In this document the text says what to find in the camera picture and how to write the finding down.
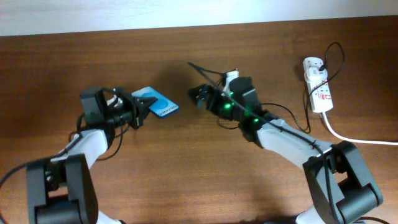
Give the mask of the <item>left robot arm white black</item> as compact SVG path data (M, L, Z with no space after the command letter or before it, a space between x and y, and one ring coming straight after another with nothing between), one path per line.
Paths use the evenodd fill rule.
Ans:
M116 128L138 129L154 96L132 96L120 88L80 92L83 114L73 138L58 154L27 165L30 223L119 223L98 208L90 167L112 145Z

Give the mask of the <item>blue Galaxy smartphone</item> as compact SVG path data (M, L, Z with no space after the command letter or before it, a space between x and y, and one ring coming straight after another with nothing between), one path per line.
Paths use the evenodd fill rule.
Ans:
M155 97L157 101L152 104L149 109L158 118L166 118L172 113L179 110L179 106L173 101L169 100L163 94L159 93L150 86L141 88L140 90L131 93L132 96L136 97Z

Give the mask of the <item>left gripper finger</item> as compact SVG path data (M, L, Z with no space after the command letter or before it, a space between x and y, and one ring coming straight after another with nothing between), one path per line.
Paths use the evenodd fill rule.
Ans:
M150 110L139 111L136 116L136 128L140 128L144 125L144 120L149 115Z
M136 106L140 114L149 113L150 107L158 100L154 96L150 97L136 97Z

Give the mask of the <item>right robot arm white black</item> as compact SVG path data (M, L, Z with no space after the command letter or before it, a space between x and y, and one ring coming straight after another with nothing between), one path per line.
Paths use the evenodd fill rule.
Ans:
M251 78L235 78L225 90L203 84L187 91L198 107L238 122L243 136L301 168L313 205L281 223L355 223L384 199L358 148L313 138L262 108Z

